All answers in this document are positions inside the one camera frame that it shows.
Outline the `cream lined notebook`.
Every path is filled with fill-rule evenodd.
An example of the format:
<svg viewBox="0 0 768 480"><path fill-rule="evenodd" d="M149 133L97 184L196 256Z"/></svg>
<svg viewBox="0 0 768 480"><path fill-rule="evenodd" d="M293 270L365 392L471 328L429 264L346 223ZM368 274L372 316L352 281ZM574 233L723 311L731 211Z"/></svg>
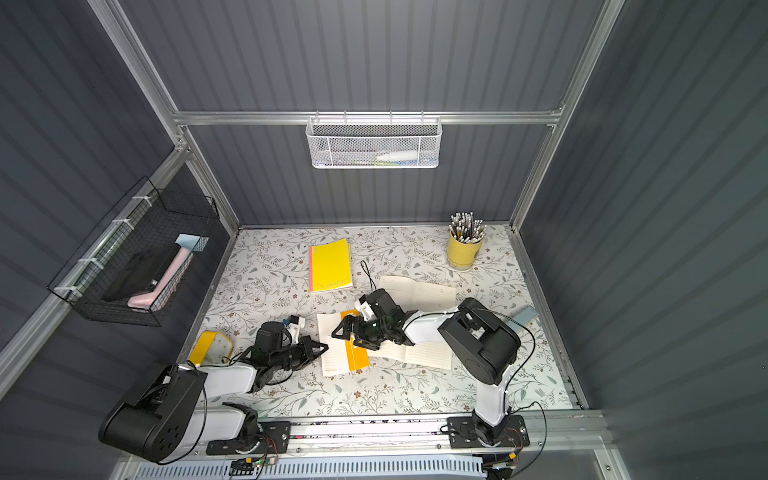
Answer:
<svg viewBox="0 0 768 480"><path fill-rule="evenodd" d="M442 312L457 305L454 287L418 282L401 276L383 276L379 286L404 311ZM420 343L415 346L397 345L387 341L382 344L379 350L369 350L368 356L451 370L453 352L440 335L438 333L436 335L439 341Z"/></svg>

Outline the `white orange cover notebook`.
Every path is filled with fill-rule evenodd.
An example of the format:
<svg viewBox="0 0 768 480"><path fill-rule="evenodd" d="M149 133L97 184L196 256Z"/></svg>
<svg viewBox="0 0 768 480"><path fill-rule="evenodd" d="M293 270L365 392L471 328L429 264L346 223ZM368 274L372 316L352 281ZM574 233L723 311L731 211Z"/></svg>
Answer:
<svg viewBox="0 0 768 480"><path fill-rule="evenodd" d="M317 315L319 340L328 345L328 350L320 357L322 373L325 377L351 373L370 366L366 349L354 346L351 340L341 340L331 336L332 331L349 314L358 315L358 312L348 310L342 313Z"/></svg>

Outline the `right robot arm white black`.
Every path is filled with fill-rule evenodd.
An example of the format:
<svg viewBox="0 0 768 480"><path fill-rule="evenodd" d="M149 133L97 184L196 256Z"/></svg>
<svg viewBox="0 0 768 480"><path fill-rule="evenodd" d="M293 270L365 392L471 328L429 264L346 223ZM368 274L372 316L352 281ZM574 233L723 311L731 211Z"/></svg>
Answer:
<svg viewBox="0 0 768 480"><path fill-rule="evenodd" d="M447 345L476 381L475 437L486 446L500 443L510 417L506 392L522 345L505 320L473 297L443 311L405 311L384 289L361 296L355 309L342 317L332 338L369 351L386 341L406 347Z"/></svg>

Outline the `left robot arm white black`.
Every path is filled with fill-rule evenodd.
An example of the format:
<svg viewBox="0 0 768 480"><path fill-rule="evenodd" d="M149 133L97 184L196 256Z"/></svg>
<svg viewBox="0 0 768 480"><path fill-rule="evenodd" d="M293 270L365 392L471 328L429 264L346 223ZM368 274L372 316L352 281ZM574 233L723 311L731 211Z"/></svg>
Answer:
<svg viewBox="0 0 768 480"><path fill-rule="evenodd" d="M279 455L290 424L262 421L233 396L277 386L325 354L327 344L301 332L303 320L261 325L254 343L217 364L188 359L155 364L102 422L101 443L158 465L169 465L203 446L207 454Z"/></svg>

